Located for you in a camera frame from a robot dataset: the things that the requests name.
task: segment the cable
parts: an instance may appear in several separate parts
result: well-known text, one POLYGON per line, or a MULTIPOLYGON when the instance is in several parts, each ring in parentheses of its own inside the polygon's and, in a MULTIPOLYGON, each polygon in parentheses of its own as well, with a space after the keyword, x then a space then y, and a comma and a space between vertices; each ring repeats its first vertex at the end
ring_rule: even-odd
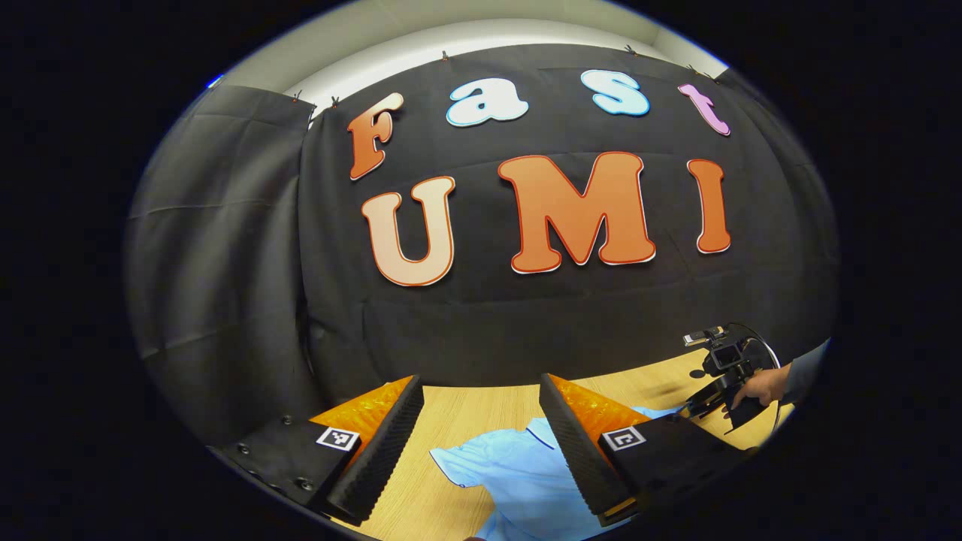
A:
MULTIPOLYGON (((772 351, 772 348, 771 348, 771 347, 769 347, 769 343, 768 343, 768 342, 765 342, 765 339, 762 338, 762 335, 758 334, 757 332, 755 332, 754 330, 752 330, 751 327, 749 327, 748 325, 745 325, 745 324, 741 324, 741 323, 737 323, 737 322, 731 322, 731 323, 729 323, 729 325, 738 325, 738 326, 740 326, 741 328, 747 330, 747 331, 750 332, 751 334, 753 334, 753 335, 755 335, 756 337, 758 337, 759 342, 762 343, 762 346, 765 346, 765 349, 767 349, 767 350, 769 351, 769 355, 772 356, 772 361, 774 361, 775 367, 776 367, 776 368, 781 368, 781 363, 778 362, 778 355, 775 355, 775 352, 772 351)), ((772 431, 769 432, 769 436, 772 436, 772 434, 775 434, 775 429, 778 428, 778 417, 779 417, 779 415, 781 414, 781 400, 776 400, 776 401, 778 402, 778 405, 775 407, 775 423, 774 423, 774 425, 772 425, 772 431)))

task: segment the orange letter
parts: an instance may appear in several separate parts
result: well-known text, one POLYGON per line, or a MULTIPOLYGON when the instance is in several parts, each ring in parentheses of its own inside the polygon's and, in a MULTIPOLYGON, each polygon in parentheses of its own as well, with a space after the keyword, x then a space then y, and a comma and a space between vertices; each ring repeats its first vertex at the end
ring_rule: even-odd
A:
POLYGON ((351 168, 351 180, 361 178, 384 162, 384 150, 378 150, 374 140, 388 142, 393 128, 391 113, 388 111, 397 111, 403 103, 404 97, 395 92, 374 104, 347 125, 347 131, 354 134, 354 166, 351 168))
POLYGON ((643 167, 634 154, 605 152, 595 160, 582 195, 546 156, 521 156, 501 164, 497 174, 514 185, 518 200, 521 252, 512 258, 512 269, 525 274, 561 265, 561 252, 548 240, 549 223, 578 265, 588 262, 602 221, 608 240, 598 251, 601 261, 625 265, 653 258, 655 245, 648 239, 639 187, 643 167))
POLYGON ((688 171, 698 181, 701 198, 701 234, 698 251, 723 252, 731 246, 731 235, 724 227, 724 198, 722 197, 722 168, 708 160, 691 160, 688 171))
POLYGON ((454 261, 451 215, 447 195, 454 191, 454 179, 439 176, 418 183, 411 198, 424 207, 427 227, 427 255, 420 261, 404 257, 397 235, 394 211, 401 206, 400 193, 382 193, 365 201, 361 214, 370 227, 374 262, 384 277, 399 286, 428 286, 444 278, 454 261))

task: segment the pink letter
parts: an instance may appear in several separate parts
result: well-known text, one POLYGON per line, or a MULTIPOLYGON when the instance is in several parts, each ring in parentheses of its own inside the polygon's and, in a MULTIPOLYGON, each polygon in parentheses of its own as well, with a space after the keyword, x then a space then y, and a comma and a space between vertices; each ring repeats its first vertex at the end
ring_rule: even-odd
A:
POLYGON ((716 132, 726 137, 731 133, 731 130, 728 129, 728 124, 725 124, 715 116, 715 111, 712 110, 715 104, 712 103, 712 100, 709 99, 708 96, 701 95, 701 93, 691 85, 682 85, 678 87, 678 89, 681 90, 681 93, 692 98, 692 102, 695 103, 695 107, 698 109, 698 112, 701 113, 701 117, 704 118, 705 121, 708 122, 708 125, 716 132))

